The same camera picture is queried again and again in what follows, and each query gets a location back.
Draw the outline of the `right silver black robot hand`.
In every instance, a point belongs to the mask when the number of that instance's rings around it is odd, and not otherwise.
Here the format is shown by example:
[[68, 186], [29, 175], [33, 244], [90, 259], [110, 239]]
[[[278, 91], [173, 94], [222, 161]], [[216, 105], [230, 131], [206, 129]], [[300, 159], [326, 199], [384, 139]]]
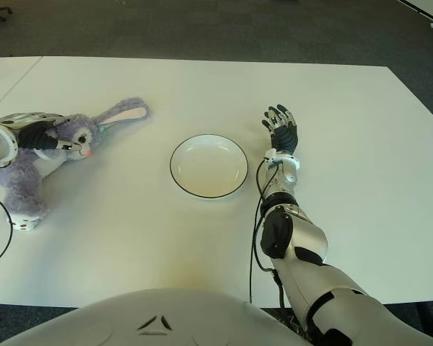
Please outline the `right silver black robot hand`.
[[269, 132], [272, 148], [288, 154], [296, 151], [299, 140], [297, 124], [293, 114], [285, 106], [269, 106], [261, 122]]

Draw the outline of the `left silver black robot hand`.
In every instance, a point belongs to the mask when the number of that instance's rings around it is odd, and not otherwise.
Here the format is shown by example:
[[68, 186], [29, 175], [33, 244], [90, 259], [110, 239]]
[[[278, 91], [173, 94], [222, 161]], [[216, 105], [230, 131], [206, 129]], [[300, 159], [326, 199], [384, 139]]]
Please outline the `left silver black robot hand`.
[[68, 117], [52, 113], [15, 113], [1, 117], [0, 128], [12, 133], [20, 148], [80, 151], [82, 149], [80, 144], [56, 139], [47, 134], [48, 130], [53, 130], [69, 121]]

